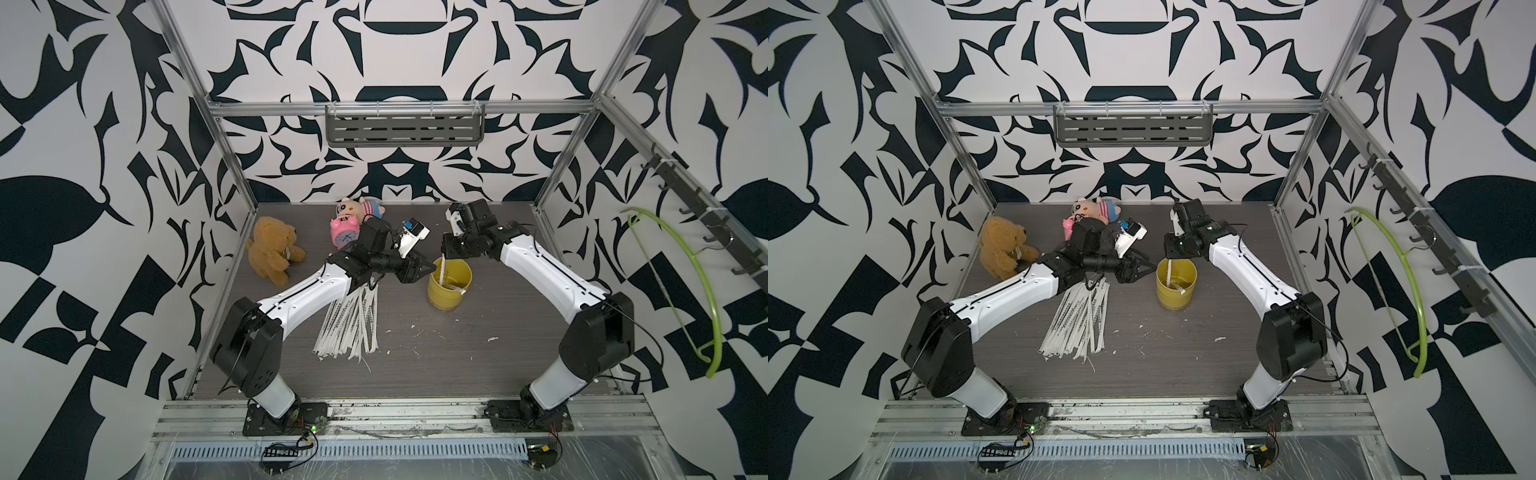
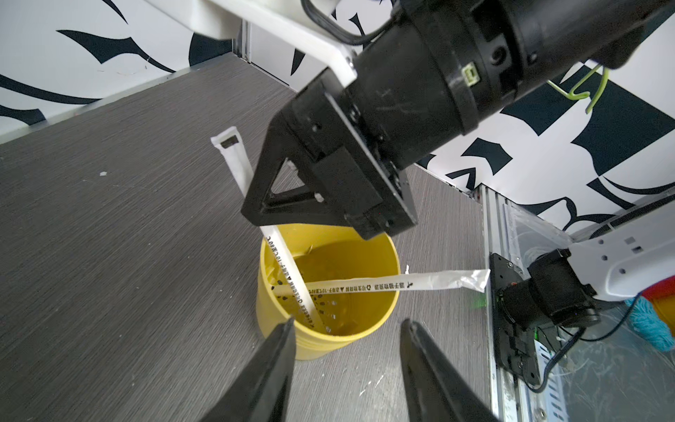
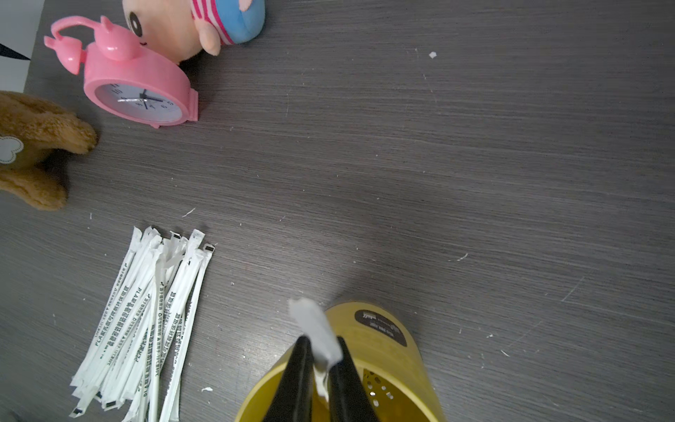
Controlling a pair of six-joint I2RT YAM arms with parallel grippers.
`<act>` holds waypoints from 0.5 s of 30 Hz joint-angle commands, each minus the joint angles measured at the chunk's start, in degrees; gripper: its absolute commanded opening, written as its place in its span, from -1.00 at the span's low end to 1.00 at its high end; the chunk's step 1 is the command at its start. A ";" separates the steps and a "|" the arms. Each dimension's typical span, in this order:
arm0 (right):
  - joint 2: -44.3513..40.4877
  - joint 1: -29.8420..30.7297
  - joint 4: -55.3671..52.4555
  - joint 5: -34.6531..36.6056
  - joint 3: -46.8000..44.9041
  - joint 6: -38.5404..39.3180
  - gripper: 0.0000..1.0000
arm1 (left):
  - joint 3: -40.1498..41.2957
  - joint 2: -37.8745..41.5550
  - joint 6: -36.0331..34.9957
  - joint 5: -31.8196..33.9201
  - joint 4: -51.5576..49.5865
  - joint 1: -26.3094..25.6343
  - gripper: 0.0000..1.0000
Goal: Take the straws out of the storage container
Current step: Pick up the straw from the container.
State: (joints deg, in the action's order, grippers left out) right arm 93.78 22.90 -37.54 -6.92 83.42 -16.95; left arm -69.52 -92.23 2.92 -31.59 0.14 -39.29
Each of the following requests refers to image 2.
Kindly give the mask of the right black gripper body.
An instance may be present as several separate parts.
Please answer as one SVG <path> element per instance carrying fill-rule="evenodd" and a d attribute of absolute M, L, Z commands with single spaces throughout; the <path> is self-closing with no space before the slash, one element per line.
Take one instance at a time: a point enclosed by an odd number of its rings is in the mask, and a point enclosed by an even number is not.
<path fill-rule="evenodd" d="M 331 70 L 282 109 L 279 134 L 303 184 L 279 195 L 288 221 L 350 226 L 365 239 L 417 225 L 402 173 L 369 142 L 358 108 Z"/>

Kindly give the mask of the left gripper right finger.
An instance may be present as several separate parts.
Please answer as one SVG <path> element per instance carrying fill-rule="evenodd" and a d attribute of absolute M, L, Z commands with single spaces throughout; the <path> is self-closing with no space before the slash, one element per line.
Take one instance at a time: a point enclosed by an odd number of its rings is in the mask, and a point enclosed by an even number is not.
<path fill-rule="evenodd" d="M 400 358 L 411 421 L 497 420 L 420 323 L 402 322 Z"/>

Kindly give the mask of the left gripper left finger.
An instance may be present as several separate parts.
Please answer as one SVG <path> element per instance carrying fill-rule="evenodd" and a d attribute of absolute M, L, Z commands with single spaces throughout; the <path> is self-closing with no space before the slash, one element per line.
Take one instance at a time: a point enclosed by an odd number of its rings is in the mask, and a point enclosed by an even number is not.
<path fill-rule="evenodd" d="M 277 325 L 203 421 L 284 421 L 295 368 L 295 321 Z"/>

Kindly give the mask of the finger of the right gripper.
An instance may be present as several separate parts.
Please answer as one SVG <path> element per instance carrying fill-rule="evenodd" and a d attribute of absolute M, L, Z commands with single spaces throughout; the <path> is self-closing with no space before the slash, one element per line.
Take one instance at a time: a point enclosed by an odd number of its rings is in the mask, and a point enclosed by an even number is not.
<path fill-rule="evenodd" d="M 284 164 L 293 163 L 302 185 L 275 193 Z M 242 214 L 256 226 L 288 223 L 346 225 L 383 203 L 352 154 L 341 146 L 318 159 L 285 127 L 268 128 Z"/>

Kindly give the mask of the sixteenth white straw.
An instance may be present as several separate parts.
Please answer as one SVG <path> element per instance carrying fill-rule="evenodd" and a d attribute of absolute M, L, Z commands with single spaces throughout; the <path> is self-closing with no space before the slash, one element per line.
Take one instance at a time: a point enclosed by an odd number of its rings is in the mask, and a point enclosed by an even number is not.
<path fill-rule="evenodd" d="M 230 172 L 241 193 L 246 196 L 254 176 L 243 140 L 236 127 L 225 129 L 219 135 L 210 138 L 211 143 L 225 159 Z M 322 318 L 311 299 L 309 290 L 302 279 L 301 272 L 295 264 L 290 249 L 277 226 L 260 226 L 265 241 L 281 269 L 288 285 L 299 305 L 299 308 L 310 328 L 327 333 Z"/>

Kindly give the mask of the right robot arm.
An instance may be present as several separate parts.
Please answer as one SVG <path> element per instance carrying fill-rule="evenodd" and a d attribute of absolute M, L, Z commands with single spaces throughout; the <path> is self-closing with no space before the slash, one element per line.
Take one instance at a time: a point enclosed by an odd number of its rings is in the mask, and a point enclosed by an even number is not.
<path fill-rule="evenodd" d="M 274 116 L 242 212 L 262 227 L 346 226 L 363 239 L 418 221 L 404 170 L 571 65 L 619 68 L 665 1 L 400 1 L 375 34 L 309 18 L 363 52 Z"/>

